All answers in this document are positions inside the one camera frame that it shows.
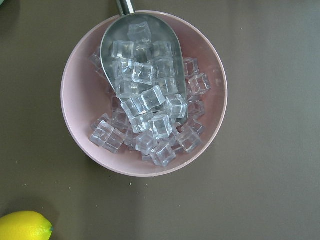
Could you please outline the pink bowl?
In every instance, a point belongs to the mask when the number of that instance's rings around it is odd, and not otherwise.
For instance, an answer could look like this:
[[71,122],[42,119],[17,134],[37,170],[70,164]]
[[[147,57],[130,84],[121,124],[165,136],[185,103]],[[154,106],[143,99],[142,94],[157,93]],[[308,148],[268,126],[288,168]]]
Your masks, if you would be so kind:
[[111,111],[110,97],[106,93],[109,82],[100,77],[89,61],[89,56],[100,45],[107,28],[118,17],[104,20],[91,29],[76,45],[64,69],[61,82],[61,108],[63,117],[78,146],[93,161],[119,174],[133,177],[157,177],[175,172],[195,161],[213,142],[223,123],[228,85],[223,63],[211,42],[187,21],[159,11],[149,14],[162,19],[175,31],[184,57],[198,59],[199,70],[206,73],[211,89],[202,96],[205,114],[200,117],[204,125],[201,145],[191,153],[180,153],[166,167],[142,161],[137,151],[121,147],[117,153],[93,144],[92,123]]

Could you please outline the metal ice scoop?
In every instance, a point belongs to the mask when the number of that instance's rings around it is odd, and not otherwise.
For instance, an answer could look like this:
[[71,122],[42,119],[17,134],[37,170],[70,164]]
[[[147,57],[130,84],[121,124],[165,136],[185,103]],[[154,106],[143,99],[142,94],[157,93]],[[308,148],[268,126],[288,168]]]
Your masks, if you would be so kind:
[[184,61],[173,29],[150,14],[136,13],[119,0],[120,18],[100,45],[104,73],[127,117],[162,110],[170,95],[187,98]]

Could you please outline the yellow lemon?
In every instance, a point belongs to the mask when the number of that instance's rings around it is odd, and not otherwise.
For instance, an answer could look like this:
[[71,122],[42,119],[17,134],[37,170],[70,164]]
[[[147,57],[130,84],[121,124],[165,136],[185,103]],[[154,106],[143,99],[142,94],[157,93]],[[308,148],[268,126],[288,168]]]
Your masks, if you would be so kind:
[[18,211],[0,218],[1,240],[49,240],[53,225],[35,211]]

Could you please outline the clear plastic ice cubes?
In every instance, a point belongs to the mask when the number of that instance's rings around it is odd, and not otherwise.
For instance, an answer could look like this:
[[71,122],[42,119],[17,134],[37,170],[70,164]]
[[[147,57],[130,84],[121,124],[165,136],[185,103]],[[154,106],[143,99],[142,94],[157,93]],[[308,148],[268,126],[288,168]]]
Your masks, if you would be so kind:
[[125,31],[108,53],[112,114],[92,124],[89,139],[112,153],[127,146],[143,161],[166,167],[178,153],[190,153],[202,142],[200,96],[210,89],[209,79],[195,57],[184,58],[184,72],[179,72],[178,49],[169,37],[158,37],[159,24],[138,21]]

